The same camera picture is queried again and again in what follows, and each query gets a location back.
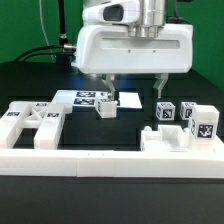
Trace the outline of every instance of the green wall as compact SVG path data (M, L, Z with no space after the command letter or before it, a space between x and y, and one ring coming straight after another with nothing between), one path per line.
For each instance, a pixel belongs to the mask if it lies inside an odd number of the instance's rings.
M171 14L173 1L168 1ZM38 2L0 1L0 62L13 60L24 51L45 45ZM178 6L179 15L194 25L193 68L224 90L224 1L194 0L180 2ZM81 8L82 0L65 0L67 34L72 43L76 43L82 26ZM43 0L43 11L50 43L58 44L57 0ZM50 61L50 57L41 60Z

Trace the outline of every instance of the cube with marker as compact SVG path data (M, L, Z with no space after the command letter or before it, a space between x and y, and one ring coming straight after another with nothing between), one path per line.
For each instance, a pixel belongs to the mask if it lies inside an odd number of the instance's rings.
M189 120L192 114L193 106L197 105L195 102L181 102L180 116L182 120Z
M161 121L172 121L175 116L175 108L171 102L158 102L156 116Z
M214 106L193 106L189 135L192 150L214 149L218 120L219 111Z

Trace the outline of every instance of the black and white pattern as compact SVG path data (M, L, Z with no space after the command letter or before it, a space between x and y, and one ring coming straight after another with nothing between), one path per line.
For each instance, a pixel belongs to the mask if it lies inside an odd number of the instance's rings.
M20 112L8 112L6 116L9 117L18 117Z
M172 109L164 109L163 118L172 118Z
M195 121L192 120L192 124L191 124L191 132L192 134L194 135L194 132L195 132Z
M160 117L160 114L161 114L161 108L158 107L158 108L157 108L157 116Z
M76 97L85 97L85 98L88 98L88 97L91 97L91 98L95 98L96 96L96 92L88 92L88 91L79 91L77 92L76 94Z
M47 117L59 117L59 113L48 113Z
M162 107L172 107L170 103L161 103Z
M94 99L86 99L86 98L76 98L74 101L74 105L83 105L83 106L94 105L94 103L95 103Z
M214 125L199 124L198 138L212 138Z
M192 109L186 109L185 118L189 118L192 114Z
M37 103L36 106L37 107L46 107L47 103Z

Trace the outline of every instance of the white block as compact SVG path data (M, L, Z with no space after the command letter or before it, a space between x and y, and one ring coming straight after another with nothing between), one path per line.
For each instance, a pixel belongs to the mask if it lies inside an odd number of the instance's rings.
M28 104L10 104L0 120L0 148L13 148L23 130L22 120L29 112Z
M117 116L117 102L105 97L96 97L95 109L102 118L113 118Z
M214 149L218 120L219 111L214 106L193 106L189 136L192 150Z
M161 121L174 120L175 106L171 102L158 102L156 116Z
M192 115L193 106L197 105L195 102L181 102L180 116L182 120L189 120Z
M35 149L57 149L64 124L64 105L50 104L34 137Z

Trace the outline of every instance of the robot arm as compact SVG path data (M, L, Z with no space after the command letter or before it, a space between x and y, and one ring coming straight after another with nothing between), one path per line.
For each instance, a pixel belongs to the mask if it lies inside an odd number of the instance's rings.
M165 1L84 0L84 27L76 52L79 70L104 75L155 73L160 95L168 73L186 73L192 66L193 27L165 24Z

